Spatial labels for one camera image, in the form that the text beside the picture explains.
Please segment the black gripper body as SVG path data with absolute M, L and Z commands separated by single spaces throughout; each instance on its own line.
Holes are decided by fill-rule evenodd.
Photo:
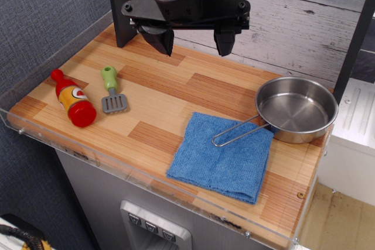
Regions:
M 246 0 L 130 0 L 121 7 L 135 24 L 163 23 L 177 29 L 213 29 L 233 23 L 248 29 L 251 5 Z

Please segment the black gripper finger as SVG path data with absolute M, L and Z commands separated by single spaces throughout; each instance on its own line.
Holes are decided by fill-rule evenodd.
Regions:
M 214 41 L 216 48 L 222 57 L 228 56 L 233 49 L 236 33 L 234 29 L 223 29 L 221 27 L 214 30 Z
M 139 33 L 158 52 L 171 56 L 173 50 L 173 30 L 163 27 L 140 26 Z

